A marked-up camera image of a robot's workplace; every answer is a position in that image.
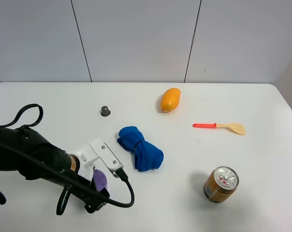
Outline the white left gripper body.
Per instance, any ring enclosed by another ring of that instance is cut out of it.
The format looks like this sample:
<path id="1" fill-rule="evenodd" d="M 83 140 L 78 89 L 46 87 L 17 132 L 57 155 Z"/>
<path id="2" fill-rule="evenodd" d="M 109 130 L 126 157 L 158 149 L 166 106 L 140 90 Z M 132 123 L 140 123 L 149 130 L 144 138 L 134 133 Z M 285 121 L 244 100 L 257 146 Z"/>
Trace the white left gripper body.
<path id="1" fill-rule="evenodd" d="M 116 171 L 123 169 L 123 164 L 116 157 L 109 146 L 104 143 L 100 138 L 97 138 L 80 148 L 76 151 L 68 152 L 70 155 L 74 155 L 79 160 L 78 175 L 82 178 L 90 181 L 93 178 L 95 161 L 101 159 L 110 173 L 115 177 L 119 178 Z"/>

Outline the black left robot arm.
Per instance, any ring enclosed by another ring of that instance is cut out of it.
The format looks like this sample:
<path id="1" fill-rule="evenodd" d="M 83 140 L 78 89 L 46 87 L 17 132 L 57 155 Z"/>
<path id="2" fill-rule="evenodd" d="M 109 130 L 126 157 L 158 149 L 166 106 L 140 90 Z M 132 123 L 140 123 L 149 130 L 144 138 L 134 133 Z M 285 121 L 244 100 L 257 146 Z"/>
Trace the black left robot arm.
<path id="1" fill-rule="evenodd" d="M 110 198 L 107 179 L 95 168 L 101 159 L 109 172 L 129 188 L 131 201 L 121 203 Z M 76 151 L 67 152 L 47 141 L 30 127 L 0 127 L 0 171 L 18 171 L 27 180 L 44 179 L 63 187 L 56 214 L 62 215 L 68 199 L 76 196 L 85 203 L 88 213 L 100 210 L 107 203 L 129 208 L 135 196 L 123 165 L 112 150 L 95 139 Z"/>

